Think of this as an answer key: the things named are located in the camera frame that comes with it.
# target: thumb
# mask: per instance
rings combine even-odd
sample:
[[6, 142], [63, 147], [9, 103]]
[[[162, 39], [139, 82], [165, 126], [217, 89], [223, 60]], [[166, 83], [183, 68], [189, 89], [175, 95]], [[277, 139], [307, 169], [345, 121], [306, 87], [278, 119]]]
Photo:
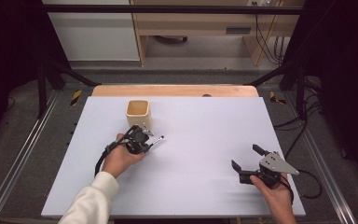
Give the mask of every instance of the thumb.
[[258, 178], [255, 175], [251, 175], [251, 181], [258, 188], [258, 190], [260, 190], [260, 192], [263, 195], [267, 194], [269, 188], [264, 184], [264, 182], [260, 178]]

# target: desk panel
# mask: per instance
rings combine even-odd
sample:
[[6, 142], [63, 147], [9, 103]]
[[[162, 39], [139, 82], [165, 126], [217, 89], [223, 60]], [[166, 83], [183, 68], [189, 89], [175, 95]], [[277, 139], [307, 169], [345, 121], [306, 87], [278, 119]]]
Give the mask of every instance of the desk panel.
[[[120, 191], [112, 217], [252, 217], [269, 216], [259, 191], [239, 183], [231, 168], [254, 171], [262, 159], [258, 144], [282, 155], [264, 101], [259, 97], [90, 97], [42, 211], [60, 217], [76, 194], [93, 179], [94, 166], [117, 133], [129, 129], [126, 104], [151, 104], [153, 141], [164, 135], [145, 158], [117, 180]], [[292, 178], [294, 213], [305, 211]]]

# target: yellow and black tape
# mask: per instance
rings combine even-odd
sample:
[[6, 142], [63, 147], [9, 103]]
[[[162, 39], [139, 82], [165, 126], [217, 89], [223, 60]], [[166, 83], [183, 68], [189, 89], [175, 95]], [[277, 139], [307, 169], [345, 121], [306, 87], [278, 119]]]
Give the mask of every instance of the yellow and black tape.
[[281, 105], [286, 105], [286, 101], [285, 100], [278, 100], [276, 97], [275, 97], [275, 93], [273, 91], [271, 91], [269, 93], [269, 100], [272, 102], [272, 103], [278, 103], [278, 104], [281, 104]]
[[76, 91], [75, 92], [74, 97], [72, 98], [72, 101], [71, 101], [71, 105], [76, 105], [77, 104], [77, 100], [79, 99], [80, 94], [81, 94], [81, 91]]

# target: white sleeve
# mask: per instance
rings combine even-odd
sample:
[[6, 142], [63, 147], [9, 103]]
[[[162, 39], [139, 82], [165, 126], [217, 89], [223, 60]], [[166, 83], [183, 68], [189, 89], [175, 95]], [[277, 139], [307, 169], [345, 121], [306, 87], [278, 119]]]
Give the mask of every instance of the white sleeve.
[[60, 223], [106, 224], [117, 191], [118, 182], [112, 175], [107, 172], [98, 173], [90, 186], [78, 192]]

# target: person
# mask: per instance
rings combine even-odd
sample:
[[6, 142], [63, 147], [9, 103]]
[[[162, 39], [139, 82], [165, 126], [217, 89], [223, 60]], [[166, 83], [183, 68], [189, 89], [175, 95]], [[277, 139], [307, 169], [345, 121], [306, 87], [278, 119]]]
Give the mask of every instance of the person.
[[[115, 147], [105, 158], [101, 172], [95, 176], [90, 186], [78, 192], [59, 223], [107, 223], [112, 210], [112, 200], [118, 192], [117, 178], [144, 156], [144, 153], [130, 154], [124, 145]], [[296, 223], [290, 193], [286, 187], [279, 185], [275, 189], [270, 189], [254, 175], [251, 176], [251, 180], [263, 194], [268, 209], [277, 223]]]

